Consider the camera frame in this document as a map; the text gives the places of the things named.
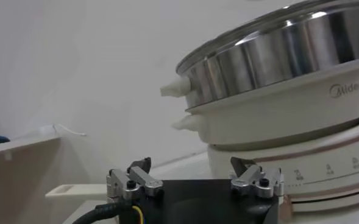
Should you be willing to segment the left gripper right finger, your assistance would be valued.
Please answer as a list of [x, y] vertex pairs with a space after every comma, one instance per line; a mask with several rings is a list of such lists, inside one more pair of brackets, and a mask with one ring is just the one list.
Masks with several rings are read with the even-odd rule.
[[284, 176], [280, 168], [263, 168], [253, 160], [237, 157], [231, 157], [230, 163], [236, 174], [230, 181], [230, 187], [238, 195], [283, 198]]

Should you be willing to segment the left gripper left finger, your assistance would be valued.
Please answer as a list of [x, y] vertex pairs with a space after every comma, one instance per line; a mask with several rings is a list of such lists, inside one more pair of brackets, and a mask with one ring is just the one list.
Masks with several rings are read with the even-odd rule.
[[107, 198], [111, 201], [136, 201], [163, 195], [163, 181], [150, 176], [151, 158], [134, 161], [126, 170], [111, 169], [106, 176]]

